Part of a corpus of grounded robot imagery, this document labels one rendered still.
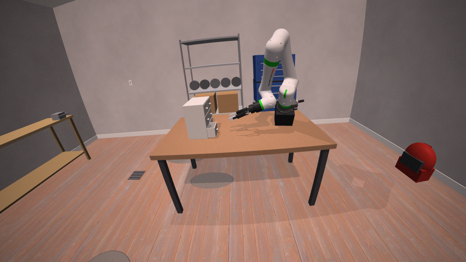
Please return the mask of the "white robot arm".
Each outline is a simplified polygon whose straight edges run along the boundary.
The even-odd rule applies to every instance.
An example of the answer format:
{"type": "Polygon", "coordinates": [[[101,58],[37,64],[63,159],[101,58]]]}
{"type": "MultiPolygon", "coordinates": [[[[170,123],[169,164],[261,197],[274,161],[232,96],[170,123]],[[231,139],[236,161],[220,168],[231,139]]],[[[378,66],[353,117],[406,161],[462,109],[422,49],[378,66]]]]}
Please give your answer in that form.
{"type": "Polygon", "coordinates": [[[282,114],[289,114],[292,110],[297,110],[298,103],[304,102],[304,99],[293,99],[299,83],[299,78],[293,64],[290,35],[285,29],[278,29],[266,43],[263,75],[261,85],[258,89],[262,99],[258,101],[254,100],[253,102],[254,110],[257,113],[265,109],[273,108],[276,105],[276,99],[271,91],[271,86],[280,60],[284,81],[279,88],[277,110],[282,114]]]}

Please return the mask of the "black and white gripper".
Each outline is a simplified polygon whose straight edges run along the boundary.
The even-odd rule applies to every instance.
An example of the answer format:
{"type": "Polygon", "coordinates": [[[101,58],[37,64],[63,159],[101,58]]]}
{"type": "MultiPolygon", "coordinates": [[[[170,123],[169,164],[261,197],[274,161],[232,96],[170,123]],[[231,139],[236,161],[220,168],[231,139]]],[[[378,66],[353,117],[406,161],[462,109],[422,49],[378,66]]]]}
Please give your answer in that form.
{"type": "Polygon", "coordinates": [[[246,108],[241,109],[241,110],[239,110],[239,111],[237,111],[237,112],[235,112],[233,114],[230,114],[229,115],[230,116],[229,121],[235,120],[236,118],[241,118],[243,116],[246,116],[250,112],[251,112],[251,114],[255,113],[255,110],[254,110],[254,107],[253,107],[252,104],[249,105],[249,108],[246,107],[246,108]]]}

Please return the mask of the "white chest of drawers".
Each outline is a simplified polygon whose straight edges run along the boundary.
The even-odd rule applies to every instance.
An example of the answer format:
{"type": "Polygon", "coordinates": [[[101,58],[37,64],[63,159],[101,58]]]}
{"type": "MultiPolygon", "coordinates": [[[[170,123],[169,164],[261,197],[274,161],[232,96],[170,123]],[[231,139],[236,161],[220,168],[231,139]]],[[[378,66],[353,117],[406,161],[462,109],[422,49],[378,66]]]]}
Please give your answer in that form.
{"type": "Polygon", "coordinates": [[[182,106],[189,140],[208,139],[203,105],[209,97],[195,97],[182,106]]]}

